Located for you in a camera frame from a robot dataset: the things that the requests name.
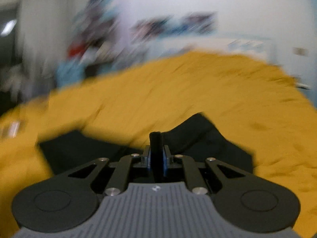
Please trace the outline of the anime wall posters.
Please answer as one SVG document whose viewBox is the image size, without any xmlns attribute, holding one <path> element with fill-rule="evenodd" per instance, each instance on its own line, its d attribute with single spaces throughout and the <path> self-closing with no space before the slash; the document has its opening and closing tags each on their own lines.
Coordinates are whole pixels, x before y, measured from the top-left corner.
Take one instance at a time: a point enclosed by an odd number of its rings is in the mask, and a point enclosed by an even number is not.
<svg viewBox="0 0 317 238">
<path fill-rule="evenodd" d="M 216 28 L 216 12 L 195 12 L 181 17 L 162 16 L 139 20 L 130 31 L 132 41 L 140 42 L 172 36 L 209 35 Z"/>
</svg>

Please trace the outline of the yellow bed duvet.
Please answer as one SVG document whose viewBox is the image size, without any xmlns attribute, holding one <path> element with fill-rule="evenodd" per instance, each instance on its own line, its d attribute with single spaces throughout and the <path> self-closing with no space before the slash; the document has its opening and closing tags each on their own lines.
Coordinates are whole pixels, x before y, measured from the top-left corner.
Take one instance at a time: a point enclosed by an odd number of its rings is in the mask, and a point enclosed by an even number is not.
<svg viewBox="0 0 317 238">
<path fill-rule="evenodd" d="M 254 158 L 258 176 L 300 199 L 294 226 L 316 233 L 316 108 L 279 67 L 242 55 L 189 52 L 52 91 L 1 117 L 25 123 L 1 140 L 1 237 L 18 231 L 13 197 L 52 175 L 36 145 L 79 128 L 87 136 L 143 148 L 153 131 L 168 131 L 203 112 L 228 140 Z"/>
</svg>

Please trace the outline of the wall light switch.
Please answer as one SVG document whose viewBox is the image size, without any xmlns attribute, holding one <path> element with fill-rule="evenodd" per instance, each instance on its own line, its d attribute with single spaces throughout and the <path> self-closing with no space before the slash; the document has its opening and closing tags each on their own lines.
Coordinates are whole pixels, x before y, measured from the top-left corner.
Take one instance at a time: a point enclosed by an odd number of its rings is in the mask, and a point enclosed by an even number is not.
<svg viewBox="0 0 317 238">
<path fill-rule="evenodd" d="M 294 47 L 293 48 L 293 53 L 295 55 L 299 55 L 299 56 L 307 56 L 308 55 L 308 50 L 305 48 L 299 48 L 299 47 Z"/>
</svg>

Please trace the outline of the black pants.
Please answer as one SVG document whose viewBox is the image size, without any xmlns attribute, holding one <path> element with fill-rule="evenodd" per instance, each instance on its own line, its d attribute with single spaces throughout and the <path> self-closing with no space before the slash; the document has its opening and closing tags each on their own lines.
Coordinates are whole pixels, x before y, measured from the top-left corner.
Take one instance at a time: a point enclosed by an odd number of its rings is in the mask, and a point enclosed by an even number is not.
<svg viewBox="0 0 317 238">
<path fill-rule="evenodd" d="M 226 140 L 216 126 L 201 113 L 191 116 L 172 130 L 163 132 L 161 136 L 163 144 L 169 147 L 172 155 L 190 156 L 196 162 L 214 157 L 253 173 L 251 154 Z M 101 157 L 108 158 L 110 162 L 118 162 L 123 156 L 143 152 L 142 149 L 88 138 L 77 130 L 42 141 L 39 147 L 56 175 Z"/>
</svg>

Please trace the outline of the blue smiley chair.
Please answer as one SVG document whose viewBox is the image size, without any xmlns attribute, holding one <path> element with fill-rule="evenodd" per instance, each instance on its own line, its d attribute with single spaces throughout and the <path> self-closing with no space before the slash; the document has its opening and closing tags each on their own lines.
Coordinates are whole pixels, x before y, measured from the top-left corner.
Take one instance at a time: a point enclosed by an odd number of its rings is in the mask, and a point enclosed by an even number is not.
<svg viewBox="0 0 317 238">
<path fill-rule="evenodd" d="M 86 65 L 78 59 L 69 60 L 61 63 L 56 71 L 56 84 L 58 88 L 69 86 L 77 82 L 81 82 L 85 78 Z"/>
</svg>

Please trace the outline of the white blue apple headboard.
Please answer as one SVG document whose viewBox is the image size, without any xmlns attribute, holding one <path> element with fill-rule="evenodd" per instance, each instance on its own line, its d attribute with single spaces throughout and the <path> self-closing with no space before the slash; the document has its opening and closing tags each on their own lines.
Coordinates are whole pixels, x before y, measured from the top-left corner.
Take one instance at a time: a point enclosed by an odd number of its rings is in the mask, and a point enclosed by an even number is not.
<svg viewBox="0 0 317 238">
<path fill-rule="evenodd" d="M 270 39 L 249 36 L 173 36 L 149 43 L 149 58 L 169 57 L 191 50 L 242 54 L 268 63 L 276 62 L 275 44 Z"/>
</svg>

